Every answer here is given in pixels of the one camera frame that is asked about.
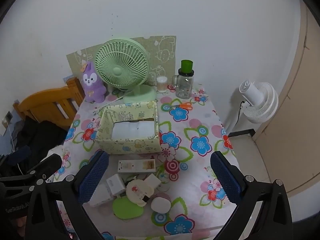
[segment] white cable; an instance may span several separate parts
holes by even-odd
[[[116,102],[116,101],[120,100],[121,98],[123,98],[123,97],[126,96],[127,94],[124,94],[123,96],[117,98],[116,100],[113,100],[112,102],[109,102],[109,103],[107,103],[106,105],[101,106],[101,107],[99,107],[98,109],[94,110],[94,111],[93,111],[93,115],[96,115],[97,113],[100,112],[100,110],[101,110],[102,108],[110,105],[110,104],[113,103],[113,102]]]
[[[9,132],[10,132],[10,137],[11,137],[11,141],[12,141],[12,147],[11,147],[11,149],[12,149],[12,151],[14,152],[14,145],[13,145],[13,139],[12,139],[12,135],[11,135],[10,127],[9,127],[8,122],[7,122],[7,119],[5,118],[4,120],[5,120],[5,122],[7,123],[8,129],[9,129]]]
[[[11,141],[12,141],[12,147],[11,147],[11,149],[12,149],[12,151],[13,151],[13,152],[15,152],[15,147],[14,147],[14,143],[13,143],[13,139],[12,139],[12,135],[11,135],[10,127],[9,127],[9,124],[8,124],[8,122],[7,122],[7,119],[6,119],[6,118],[5,118],[5,122],[7,123],[8,129],[9,129],[9,133],[10,133],[10,137],[11,137]],[[21,169],[20,169],[20,167],[19,167],[19,163],[17,163],[17,165],[18,165],[19,171],[20,171],[20,172],[21,172],[21,174],[23,175],[23,173],[22,173],[22,171],[21,171]]]

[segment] power outlet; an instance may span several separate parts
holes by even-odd
[[[6,132],[8,125],[10,124],[11,119],[12,119],[12,114],[8,111],[7,114],[5,115],[5,117],[2,119],[3,127],[1,127],[1,129],[0,129],[1,135],[4,135],[4,133]]]
[[[5,118],[6,118],[7,122],[10,123],[10,121],[12,119],[12,114],[8,111],[7,114],[5,115]]]

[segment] table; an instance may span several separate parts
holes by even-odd
[[[216,179],[210,167],[210,156],[220,150],[231,164],[238,166],[238,163],[208,95],[202,86],[195,87],[190,100],[177,98],[172,86],[168,86],[166,93],[157,94],[160,154],[110,155],[108,169],[102,178],[117,172],[118,160],[155,158],[155,175],[162,184],[154,197],[170,200],[170,211],[167,214],[153,212],[148,203],[141,217],[121,220],[113,214],[111,202],[95,208],[85,203],[87,214],[105,239],[212,239],[232,214],[236,205],[229,202]],[[99,149],[94,139],[101,120],[101,113],[94,115],[93,111],[122,95],[123,92],[115,89],[101,104],[81,104],[64,142],[62,167],[55,173],[54,180],[76,174],[90,161]],[[185,102],[191,102],[193,109],[168,106]],[[122,175],[122,178],[128,181],[133,176]],[[140,174],[138,179],[146,176]],[[66,227],[72,231],[63,204],[59,203],[59,207]]]

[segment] fan base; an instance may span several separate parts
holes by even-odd
[[[136,102],[155,101],[157,98],[157,92],[153,87],[148,85],[140,85],[138,89],[134,89],[133,92],[127,93],[123,97],[125,104]]]

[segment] fan power cord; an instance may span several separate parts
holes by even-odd
[[[236,124],[237,124],[238,121],[239,121],[239,118],[240,118],[240,110],[241,110],[241,108],[242,108],[242,104],[244,104],[244,103],[245,103],[244,101],[241,101],[241,103],[240,103],[239,112],[238,112],[238,120],[237,120]]]
[[[11,135],[11,130],[10,130],[9,124],[7,122],[7,119],[4,119],[4,120],[7,123],[8,129],[9,129],[9,133],[10,133],[10,137],[11,137],[11,141],[12,141],[11,149],[12,149],[13,152],[15,152],[15,147],[14,147],[13,138],[12,138],[12,135]],[[21,174],[24,175],[23,172],[21,171],[20,167],[19,167],[19,163],[17,163],[17,165],[18,165],[18,168],[19,168],[19,171],[21,172]]]
[[[118,100],[122,99],[122,98],[123,98],[124,96],[126,96],[127,94],[125,93],[123,96],[121,96],[121,97],[117,98],[116,100],[113,100],[113,101],[111,101],[111,102],[107,103],[106,105],[101,106],[101,107],[99,107],[98,109],[94,110],[94,111],[93,111],[93,115],[96,115],[97,113],[99,113],[99,112],[100,112],[100,110],[101,110],[102,108],[104,108],[104,107],[106,107],[106,106],[108,106],[108,105],[112,104],[113,102],[116,102],[116,101],[118,101]]]

